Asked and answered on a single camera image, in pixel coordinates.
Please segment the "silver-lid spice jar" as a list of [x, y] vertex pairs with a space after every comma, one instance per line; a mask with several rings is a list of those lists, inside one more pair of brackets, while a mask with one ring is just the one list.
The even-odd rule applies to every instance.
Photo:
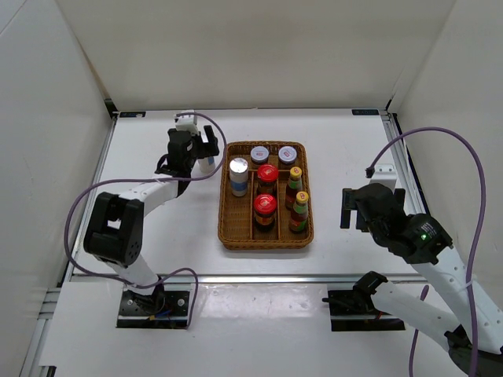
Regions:
[[209, 174], [215, 169], [215, 157], [208, 156], [198, 159], [198, 165], [202, 174]]
[[232, 193], [237, 197], [244, 196], [248, 191], [248, 161], [237, 157], [229, 163], [229, 179]]

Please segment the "white-lid paste jar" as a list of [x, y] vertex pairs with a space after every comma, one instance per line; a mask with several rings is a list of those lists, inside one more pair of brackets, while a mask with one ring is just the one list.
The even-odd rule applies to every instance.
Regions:
[[295, 166], [297, 151], [291, 145], [286, 145], [278, 150], [278, 168], [280, 170], [290, 170]]
[[260, 166], [267, 164], [269, 155], [270, 155], [269, 150], [263, 145], [258, 145], [252, 148], [250, 151], [252, 168], [254, 170], [258, 170]]

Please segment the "yellow-cap sauce bottle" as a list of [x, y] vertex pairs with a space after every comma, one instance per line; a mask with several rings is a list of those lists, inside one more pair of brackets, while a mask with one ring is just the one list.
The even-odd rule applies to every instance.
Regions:
[[302, 232], [305, 229], [309, 215], [308, 201], [309, 195], [307, 192], [299, 191], [296, 193], [288, 222], [288, 227], [292, 232]]
[[285, 206], [291, 210], [296, 201], [296, 194], [303, 189], [302, 169], [292, 167], [289, 171], [289, 178], [285, 189]]

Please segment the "red-lid sauce jar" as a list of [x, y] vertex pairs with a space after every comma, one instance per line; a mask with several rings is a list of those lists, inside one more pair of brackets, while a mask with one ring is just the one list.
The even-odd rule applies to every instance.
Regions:
[[259, 194], [253, 200], [253, 219], [257, 229], [270, 231], [276, 222], [277, 200], [271, 194]]
[[277, 195], [277, 179], [279, 170], [272, 164], [263, 164], [257, 170], [257, 194]]

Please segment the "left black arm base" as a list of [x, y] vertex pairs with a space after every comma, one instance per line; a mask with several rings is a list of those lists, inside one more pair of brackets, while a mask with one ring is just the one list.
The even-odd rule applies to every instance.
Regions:
[[199, 285], [165, 284], [151, 295], [123, 289], [116, 318], [122, 329], [187, 330], [192, 323]]

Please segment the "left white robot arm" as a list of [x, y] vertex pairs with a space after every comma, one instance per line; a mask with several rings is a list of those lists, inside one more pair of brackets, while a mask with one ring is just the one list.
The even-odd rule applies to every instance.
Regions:
[[196, 161], [218, 154], [211, 126], [202, 133], [194, 126], [176, 126], [168, 130], [167, 154], [158, 161], [152, 182], [120, 194], [102, 192], [95, 199], [84, 251], [112, 268], [147, 314], [161, 312], [166, 303], [160, 277], [141, 256], [144, 219], [185, 192]]

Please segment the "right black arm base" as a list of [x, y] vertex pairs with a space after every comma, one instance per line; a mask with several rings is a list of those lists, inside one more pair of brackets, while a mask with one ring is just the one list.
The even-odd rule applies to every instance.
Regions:
[[329, 306], [332, 332], [404, 331], [402, 320], [375, 309], [353, 290], [331, 290], [322, 301]]

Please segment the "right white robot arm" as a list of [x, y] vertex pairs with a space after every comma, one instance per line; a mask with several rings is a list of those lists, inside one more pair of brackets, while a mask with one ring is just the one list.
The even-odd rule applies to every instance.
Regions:
[[452, 362], [469, 375], [502, 374], [502, 311], [474, 280], [446, 230], [428, 214], [407, 214], [404, 190], [380, 183], [342, 193], [340, 226], [350, 226], [351, 212], [357, 227], [374, 242], [411, 265], [449, 307], [442, 311], [422, 302], [385, 276], [366, 273], [353, 286], [357, 311], [389, 313], [439, 344]]

